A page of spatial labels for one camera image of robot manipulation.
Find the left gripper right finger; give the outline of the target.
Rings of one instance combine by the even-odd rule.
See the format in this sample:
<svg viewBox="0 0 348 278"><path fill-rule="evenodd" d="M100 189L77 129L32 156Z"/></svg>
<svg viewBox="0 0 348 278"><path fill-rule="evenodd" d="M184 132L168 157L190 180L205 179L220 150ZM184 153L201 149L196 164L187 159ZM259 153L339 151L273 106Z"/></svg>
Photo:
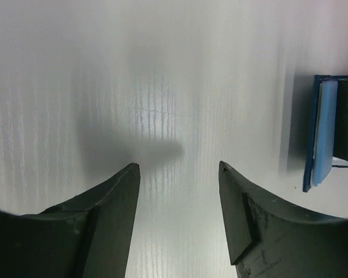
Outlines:
<svg viewBox="0 0 348 278"><path fill-rule="evenodd" d="M226 162L219 194L238 277L348 277L348 218L284 200Z"/></svg>

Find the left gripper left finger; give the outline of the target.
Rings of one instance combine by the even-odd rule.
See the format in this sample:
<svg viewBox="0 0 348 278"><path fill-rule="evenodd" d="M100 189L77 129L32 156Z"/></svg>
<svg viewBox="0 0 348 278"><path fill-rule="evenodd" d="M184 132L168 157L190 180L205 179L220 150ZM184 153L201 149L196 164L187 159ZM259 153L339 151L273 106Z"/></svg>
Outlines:
<svg viewBox="0 0 348 278"><path fill-rule="evenodd" d="M131 163L39 214L0 210L0 277L124 277L139 189Z"/></svg>

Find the blue leather card holder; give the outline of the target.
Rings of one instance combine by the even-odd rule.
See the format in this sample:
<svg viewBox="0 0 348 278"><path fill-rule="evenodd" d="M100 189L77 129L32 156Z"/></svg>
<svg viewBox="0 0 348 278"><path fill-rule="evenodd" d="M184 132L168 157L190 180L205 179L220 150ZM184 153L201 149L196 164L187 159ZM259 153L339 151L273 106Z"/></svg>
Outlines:
<svg viewBox="0 0 348 278"><path fill-rule="evenodd" d="M338 81L348 75L315 75L303 192L321 184L332 168L348 168L348 161L334 157Z"/></svg>

